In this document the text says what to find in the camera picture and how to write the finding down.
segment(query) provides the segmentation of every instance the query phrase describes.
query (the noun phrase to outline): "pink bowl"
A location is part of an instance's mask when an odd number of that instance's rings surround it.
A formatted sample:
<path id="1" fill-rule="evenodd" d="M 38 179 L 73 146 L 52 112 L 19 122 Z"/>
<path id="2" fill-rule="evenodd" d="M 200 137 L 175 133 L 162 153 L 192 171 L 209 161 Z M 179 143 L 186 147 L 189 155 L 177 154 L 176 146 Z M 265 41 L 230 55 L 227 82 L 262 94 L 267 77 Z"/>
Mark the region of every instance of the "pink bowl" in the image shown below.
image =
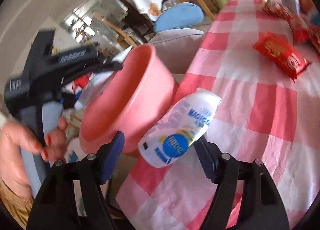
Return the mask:
<path id="1" fill-rule="evenodd" d="M 168 111 L 178 86 L 153 45 L 131 50 L 123 69 L 84 112 L 79 136 L 82 150 L 96 153 L 120 130 L 125 137 L 123 153 L 133 152 Z"/>

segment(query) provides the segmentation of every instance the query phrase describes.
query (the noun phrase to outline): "orange flower print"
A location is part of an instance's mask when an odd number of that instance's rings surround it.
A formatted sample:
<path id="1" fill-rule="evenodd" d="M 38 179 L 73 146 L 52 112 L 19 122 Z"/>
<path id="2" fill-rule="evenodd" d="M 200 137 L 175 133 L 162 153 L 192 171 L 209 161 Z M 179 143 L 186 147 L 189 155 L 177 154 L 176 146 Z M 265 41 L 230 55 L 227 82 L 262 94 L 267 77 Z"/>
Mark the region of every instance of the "orange flower print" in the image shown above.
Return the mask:
<path id="1" fill-rule="evenodd" d="M 161 14 L 156 3 L 150 3 L 150 9 L 148 10 L 148 13 L 155 17 Z"/>

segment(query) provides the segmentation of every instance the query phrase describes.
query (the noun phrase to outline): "table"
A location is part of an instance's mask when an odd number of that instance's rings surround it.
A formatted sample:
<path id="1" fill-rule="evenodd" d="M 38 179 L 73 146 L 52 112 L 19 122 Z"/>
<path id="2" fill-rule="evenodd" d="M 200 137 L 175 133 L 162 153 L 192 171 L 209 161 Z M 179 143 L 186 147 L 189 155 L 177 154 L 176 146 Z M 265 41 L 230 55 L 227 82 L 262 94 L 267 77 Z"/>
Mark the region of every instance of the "table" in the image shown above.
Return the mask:
<path id="1" fill-rule="evenodd" d="M 231 0 L 205 34 L 175 102 L 202 87 L 222 98 L 205 134 L 237 160 L 261 159 L 277 185 L 290 227 L 320 189 L 320 62 L 310 44 L 295 46 L 313 63 L 293 83 L 252 49 L 265 31 L 292 43 L 286 21 L 261 0 Z M 236 222 L 239 182 L 228 226 Z M 137 230 L 198 230 L 215 192 L 194 148 L 171 166 L 155 169 L 140 158 L 117 201 Z"/>

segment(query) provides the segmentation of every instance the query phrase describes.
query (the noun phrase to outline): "metal screw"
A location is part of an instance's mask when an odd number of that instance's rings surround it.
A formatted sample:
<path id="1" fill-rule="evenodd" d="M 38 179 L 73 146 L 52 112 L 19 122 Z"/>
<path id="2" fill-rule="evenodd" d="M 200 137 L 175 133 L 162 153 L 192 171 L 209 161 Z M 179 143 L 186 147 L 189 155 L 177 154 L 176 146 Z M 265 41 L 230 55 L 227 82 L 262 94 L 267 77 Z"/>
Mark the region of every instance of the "metal screw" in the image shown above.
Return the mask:
<path id="1" fill-rule="evenodd" d="M 94 160 L 96 158 L 96 155 L 95 154 L 89 154 L 88 156 L 87 156 L 87 159 L 89 160 L 89 161 L 92 161 L 92 160 Z"/>
<path id="2" fill-rule="evenodd" d="M 63 161 L 62 160 L 57 160 L 54 164 L 55 164 L 55 166 L 61 166 L 62 165 L 62 163 L 63 163 Z"/>
<path id="3" fill-rule="evenodd" d="M 262 160 L 255 160 L 254 162 L 255 162 L 257 165 L 259 165 L 259 166 L 263 165 Z"/>
<path id="4" fill-rule="evenodd" d="M 224 159 L 224 160 L 229 160 L 231 158 L 230 154 L 229 153 L 223 153 L 221 155 L 221 157 Z"/>

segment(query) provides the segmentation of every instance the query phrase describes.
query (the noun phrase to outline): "red nail polish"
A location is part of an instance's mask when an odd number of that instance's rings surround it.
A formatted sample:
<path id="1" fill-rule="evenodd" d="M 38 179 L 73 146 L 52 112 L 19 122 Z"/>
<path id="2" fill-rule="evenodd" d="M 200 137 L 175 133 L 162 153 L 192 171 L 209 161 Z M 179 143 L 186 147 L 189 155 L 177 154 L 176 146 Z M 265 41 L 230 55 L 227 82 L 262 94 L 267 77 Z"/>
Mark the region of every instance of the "red nail polish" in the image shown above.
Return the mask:
<path id="1" fill-rule="evenodd" d="M 50 137 L 50 135 L 47 136 L 47 145 L 48 146 L 51 145 L 51 137 Z"/>
<path id="2" fill-rule="evenodd" d="M 43 156 L 46 160 L 48 159 L 48 152 L 46 150 L 43 150 Z"/>

